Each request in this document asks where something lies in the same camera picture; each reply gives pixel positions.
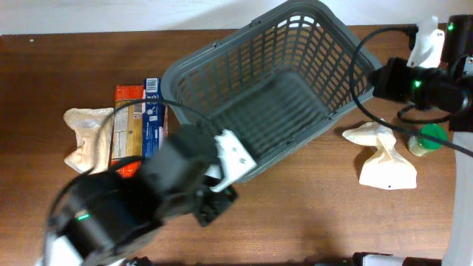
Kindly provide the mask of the blue cardboard box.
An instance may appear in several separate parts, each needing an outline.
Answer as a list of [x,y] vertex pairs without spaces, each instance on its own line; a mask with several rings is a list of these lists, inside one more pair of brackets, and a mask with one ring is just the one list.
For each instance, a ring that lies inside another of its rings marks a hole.
[[163,99],[160,85],[161,78],[147,78],[144,82],[143,98],[147,100],[147,102],[142,104],[142,155],[145,158],[150,158],[159,150],[165,135],[164,122],[166,107],[163,103],[152,102],[153,99]]

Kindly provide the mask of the orange pasta package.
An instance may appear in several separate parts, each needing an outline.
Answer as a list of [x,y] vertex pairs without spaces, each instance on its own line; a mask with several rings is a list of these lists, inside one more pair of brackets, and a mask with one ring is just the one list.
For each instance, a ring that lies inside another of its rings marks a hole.
[[[120,107],[132,100],[143,98],[144,85],[124,86],[118,85],[115,90],[115,106]],[[142,155],[143,141],[143,103],[137,103],[121,109],[115,116],[111,164],[115,165],[125,157]],[[167,106],[165,113],[163,140],[168,135]]]

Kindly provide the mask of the beige pouch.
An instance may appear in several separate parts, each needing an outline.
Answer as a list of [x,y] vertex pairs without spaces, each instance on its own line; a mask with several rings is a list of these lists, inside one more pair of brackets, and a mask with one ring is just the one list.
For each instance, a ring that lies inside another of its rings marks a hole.
[[385,190],[417,188],[417,171],[395,149],[396,138],[390,128],[367,122],[344,131],[342,136],[351,143],[376,149],[361,168],[361,185]]
[[64,159],[69,167],[78,173],[84,173],[91,168],[94,168],[93,173],[108,169],[112,143],[112,120],[108,120],[107,125],[100,132],[97,143],[95,138],[103,120],[113,111],[113,108],[72,108],[64,113],[64,121],[75,132],[77,142],[77,149]]

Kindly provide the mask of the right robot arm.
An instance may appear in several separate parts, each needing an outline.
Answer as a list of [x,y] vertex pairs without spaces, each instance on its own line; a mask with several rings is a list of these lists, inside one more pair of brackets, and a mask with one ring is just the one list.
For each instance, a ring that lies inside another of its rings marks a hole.
[[446,121],[454,133],[453,141],[431,137],[430,141],[455,150],[457,166],[452,234],[443,265],[472,264],[472,16],[449,18],[440,62],[446,69],[424,66],[428,55],[420,46],[434,41],[422,40],[419,26],[403,27],[410,37],[411,58],[390,58],[385,66],[372,72],[374,96],[410,108],[437,108],[448,112]]

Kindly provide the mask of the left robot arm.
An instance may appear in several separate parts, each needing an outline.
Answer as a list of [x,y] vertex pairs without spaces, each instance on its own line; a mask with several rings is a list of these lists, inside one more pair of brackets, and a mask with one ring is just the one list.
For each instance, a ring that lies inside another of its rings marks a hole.
[[184,125],[132,177],[118,167],[82,173],[55,198],[39,265],[113,265],[150,243],[165,222],[194,215],[209,226],[233,205],[222,153],[228,131]]

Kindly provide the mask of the grey plastic basket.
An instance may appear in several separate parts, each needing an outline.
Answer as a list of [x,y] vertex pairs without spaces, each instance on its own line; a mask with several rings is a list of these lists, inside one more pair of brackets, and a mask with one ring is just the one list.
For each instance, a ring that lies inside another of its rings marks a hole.
[[240,139],[249,181],[369,100],[380,67],[325,4],[286,1],[172,64],[161,92],[180,123]]

